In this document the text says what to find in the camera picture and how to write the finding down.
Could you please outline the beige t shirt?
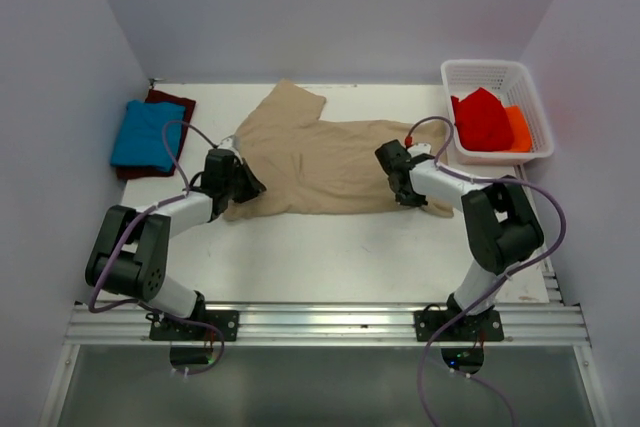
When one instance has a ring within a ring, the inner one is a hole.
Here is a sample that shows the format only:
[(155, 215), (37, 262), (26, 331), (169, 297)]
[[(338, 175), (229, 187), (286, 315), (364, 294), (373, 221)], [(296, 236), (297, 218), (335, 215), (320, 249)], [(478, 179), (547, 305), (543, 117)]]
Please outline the beige t shirt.
[(326, 99), (283, 79), (236, 131), (240, 152), (266, 190), (224, 217), (282, 213), (353, 215), (401, 210), (375, 151), (411, 129), (389, 120), (325, 121)]

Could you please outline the blue t shirt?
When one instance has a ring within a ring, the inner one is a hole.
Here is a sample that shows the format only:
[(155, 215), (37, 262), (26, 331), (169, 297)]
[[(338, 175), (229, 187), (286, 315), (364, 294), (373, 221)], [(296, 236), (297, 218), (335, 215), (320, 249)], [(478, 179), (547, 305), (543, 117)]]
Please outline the blue t shirt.
[(186, 108), (170, 103), (132, 100), (116, 136), (110, 164), (114, 167), (151, 167), (168, 173), (174, 164), (165, 145), (176, 156), (182, 138)]

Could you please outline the maroon t shirt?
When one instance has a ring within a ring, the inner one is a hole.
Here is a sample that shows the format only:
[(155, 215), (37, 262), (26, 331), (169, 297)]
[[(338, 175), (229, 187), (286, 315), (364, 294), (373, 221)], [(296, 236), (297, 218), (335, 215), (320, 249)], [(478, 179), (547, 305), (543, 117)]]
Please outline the maroon t shirt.
[[(195, 106), (196, 106), (195, 100), (184, 98), (184, 97), (177, 97), (171, 94), (167, 94), (163, 91), (154, 90), (154, 89), (151, 89), (148, 91), (145, 100), (142, 102), (146, 102), (146, 103), (170, 102), (170, 103), (184, 106), (186, 108), (186, 112), (184, 114), (184, 119), (182, 121), (187, 123), (191, 121), (191, 118), (193, 116)], [(175, 165), (168, 173), (160, 172), (159, 170), (151, 167), (114, 167), (114, 168), (115, 168), (117, 178), (123, 181), (129, 181), (129, 180), (146, 178), (146, 177), (171, 177), (175, 172)]]

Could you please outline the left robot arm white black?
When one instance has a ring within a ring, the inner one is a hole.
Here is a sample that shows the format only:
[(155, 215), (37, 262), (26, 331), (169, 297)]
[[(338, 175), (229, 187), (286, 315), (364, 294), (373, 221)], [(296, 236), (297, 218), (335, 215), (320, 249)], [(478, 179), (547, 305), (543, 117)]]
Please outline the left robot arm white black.
[(85, 281), (93, 288), (90, 312), (142, 304), (171, 318), (185, 339), (205, 333), (203, 295), (166, 273), (170, 240), (213, 222), (232, 203), (255, 199), (266, 187), (233, 147), (209, 150), (196, 180), (197, 185), (189, 183), (184, 192), (146, 208), (115, 205), (107, 210), (85, 269)]

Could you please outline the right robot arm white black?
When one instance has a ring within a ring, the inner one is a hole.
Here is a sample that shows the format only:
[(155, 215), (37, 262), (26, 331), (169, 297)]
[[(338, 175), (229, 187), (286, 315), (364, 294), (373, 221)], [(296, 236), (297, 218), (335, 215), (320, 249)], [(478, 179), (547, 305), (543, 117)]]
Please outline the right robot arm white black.
[(463, 215), (473, 262), (447, 301), (445, 326), (468, 339), (481, 327), (481, 315), (494, 306), (498, 282), (544, 243), (544, 234), (523, 187), (512, 177), (480, 180), (439, 164), (421, 150), (392, 140), (375, 151), (398, 204), (421, 207), (430, 198)]

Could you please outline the red t shirt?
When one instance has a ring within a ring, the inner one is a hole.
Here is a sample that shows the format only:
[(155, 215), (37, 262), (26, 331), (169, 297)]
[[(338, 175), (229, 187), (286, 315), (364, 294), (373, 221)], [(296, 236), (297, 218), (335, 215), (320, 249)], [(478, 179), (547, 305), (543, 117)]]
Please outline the red t shirt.
[(511, 147), (513, 133), (505, 108), (491, 92), (478, 88), (462, 99), (451, 96), (451, 101), (454, 125), (463, 148), (497, 152)]

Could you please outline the orange t shirt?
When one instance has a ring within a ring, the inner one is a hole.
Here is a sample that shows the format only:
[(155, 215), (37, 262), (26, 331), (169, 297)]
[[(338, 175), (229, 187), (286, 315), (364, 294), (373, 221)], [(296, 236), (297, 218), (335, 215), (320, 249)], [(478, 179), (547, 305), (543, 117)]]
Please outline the orange t shirt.
[(525, 116), (516, 105), (506, 107), (505, 112), (513, 133), (513, 142), (508, 152), (529, 152), (533, 147), (533, 140)]

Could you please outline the white plastic basket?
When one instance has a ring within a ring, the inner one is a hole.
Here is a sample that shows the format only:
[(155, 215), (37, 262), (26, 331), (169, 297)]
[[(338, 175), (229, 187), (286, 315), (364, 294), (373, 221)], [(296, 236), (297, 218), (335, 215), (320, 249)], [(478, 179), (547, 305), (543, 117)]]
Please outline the white plastic basket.
[(441, 78), (459, 163), (518, 165), (553, 154), (551, 129), (523, 64), (447, 60)]

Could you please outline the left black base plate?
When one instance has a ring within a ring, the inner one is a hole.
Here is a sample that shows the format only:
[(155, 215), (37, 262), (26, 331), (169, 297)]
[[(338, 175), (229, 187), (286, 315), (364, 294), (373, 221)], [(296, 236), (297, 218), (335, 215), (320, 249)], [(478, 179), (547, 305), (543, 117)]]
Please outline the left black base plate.
[(237, 310), (205, 310), (197, 319), (169, 318), (149, 312), (149, 339), (165, 342), (234, 342), (240, 326)]

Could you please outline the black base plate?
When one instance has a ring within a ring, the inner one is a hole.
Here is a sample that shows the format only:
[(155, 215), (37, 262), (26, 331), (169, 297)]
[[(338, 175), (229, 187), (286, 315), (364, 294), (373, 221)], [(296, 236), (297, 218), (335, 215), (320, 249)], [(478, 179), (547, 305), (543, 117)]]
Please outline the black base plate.
[[(418, 342), (427, 342), (442, 326), (451, 321), (458, 311), (429, 304), (413, 312), (414, 330)], [(457, 320), (438, 337), (440, 342), (501, 342), (505, 339), (499, 313), (493, 308)]]
[(205, 310), (197, 319), (169, 318), (149, 312), (149, 339), (165, 342), (234, 342), (240, 326), (237, 310)]

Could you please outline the aluminium mounting rail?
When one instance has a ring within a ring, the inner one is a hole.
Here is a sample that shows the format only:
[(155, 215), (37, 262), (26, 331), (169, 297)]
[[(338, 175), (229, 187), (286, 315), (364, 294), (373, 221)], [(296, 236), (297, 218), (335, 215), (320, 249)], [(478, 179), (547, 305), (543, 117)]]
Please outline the aluminium mounting rail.
[[(228, 315), (234, 346), (408, 347), (424, 324), (411, 303), (211, 304)], [(76, 306), (64, 334), (67, 345), (142, 346), (151, 323), (133, 305), (102, 314)], [(585, 347), (590, 338), (582, 311), (559, 303), (500, 304), (467, 344), (498, 347)]]

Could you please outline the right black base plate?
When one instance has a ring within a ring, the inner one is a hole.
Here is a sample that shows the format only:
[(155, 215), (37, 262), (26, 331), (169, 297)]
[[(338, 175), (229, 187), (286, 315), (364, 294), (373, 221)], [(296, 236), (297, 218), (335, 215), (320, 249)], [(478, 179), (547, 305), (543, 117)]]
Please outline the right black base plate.
[[(413, 312), (414, 330), (418, 342), (427, 342), (442, 326), (451, 321), (458, 311), (429, 304)], [(440, 342), (501, 342), (505, 339), (499, 313), (493, 308), (457, 320), (438, 337)]]

